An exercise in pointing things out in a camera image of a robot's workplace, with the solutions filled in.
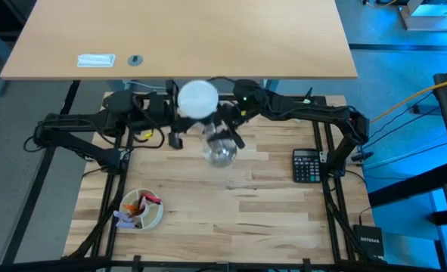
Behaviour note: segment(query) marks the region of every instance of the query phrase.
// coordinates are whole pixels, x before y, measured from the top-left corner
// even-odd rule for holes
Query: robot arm
[[[346,158],[357,146],[368,142],[369,120],[354,107],[304,104],[292,97],[263,90],[249,80],[237,81],[234,95],[237,104],[220,106],[215,114],[215,120],[218,122],[221,119],[227,129],[214,135],[210,141],[231,138],[239,148],[243,148],[244,142],[237,128],[259,114],[272,121],[301,119],[330,123],[343,134],[337,149],[327,154],[325,170],[333,176],[344,176]]]

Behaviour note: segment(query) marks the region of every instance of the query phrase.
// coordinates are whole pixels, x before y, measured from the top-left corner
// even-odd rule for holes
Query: calculator display
[[[305,150],[296,150],[293,152],[294,156],[317,156],[318,153],[316,151],[305,151]]]

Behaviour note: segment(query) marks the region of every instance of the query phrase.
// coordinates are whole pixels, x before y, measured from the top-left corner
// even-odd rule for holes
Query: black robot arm
[[[327,154],[324,172],[344,176],[346,158],[360,145],[368,142],[369,120],[354,107],[329,107],[295,101],[292,97],[264,90],[255,82],[238,80],[234,87],[235,105],[221,105],[215,113],[215,121],[222,120],[227,129],[215,134],[210,141],[231,138],[239,148],[244,142],[237,128],[259,114],[272,121],[301,119],[330,123],[339,128],[343,139],[336,150]]]
[[[144,100],[150,101],[145,108]],[[172,111],[168,103],[155,93],[143,95],[120,91],[106,97],[102,105],[104,109],[96,114],[48,114],[35,127],[31,137],[34,144],[39,149],[48,146],[66,148],[83,159],[97,161],[104,172],[119,174],[126,167],[125,155],[130,150],[113,147],[104,149],[79,139],[71,132],[96,131],[106,142],[113,145],[107,137],[122,137],[126,129],[129,130],[130,137],[135,137],[140,131],[160,130],[161,127],[172,123]]]

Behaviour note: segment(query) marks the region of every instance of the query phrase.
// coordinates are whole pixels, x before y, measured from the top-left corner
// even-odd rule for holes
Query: calculator keypad
[[[295,156],[293,158],[293,180],[295,182],[320,182],[319,159]]]

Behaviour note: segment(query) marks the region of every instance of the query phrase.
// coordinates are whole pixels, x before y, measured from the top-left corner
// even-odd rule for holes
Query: clear glass
[[[205,125],[203,138],[206,140],[217,132],[214,124]],[[237,156],[237,145],[231,139],[203,142],[203,154],[207,162],[214,167],[229,166]]]

